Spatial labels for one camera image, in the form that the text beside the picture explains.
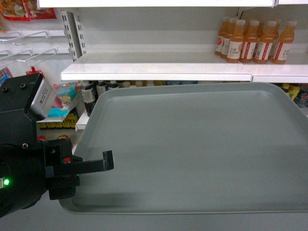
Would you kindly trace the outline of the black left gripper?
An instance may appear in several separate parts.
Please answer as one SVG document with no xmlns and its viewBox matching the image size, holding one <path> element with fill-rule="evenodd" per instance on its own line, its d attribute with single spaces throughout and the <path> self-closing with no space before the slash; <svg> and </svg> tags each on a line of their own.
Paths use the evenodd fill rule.
<svg viewBox="0 0 308 231">
<path fill-rule="evenodd" d="M 39 141 L 36 149 L 0 147 L 0 215 L 34 206 L 45 192 L 51 200 L 75 195 L 78 174 L 114 169 L 111 150 L 102 159 L 83 161 L 74 156 L 70 139 Z"/>
</svg>

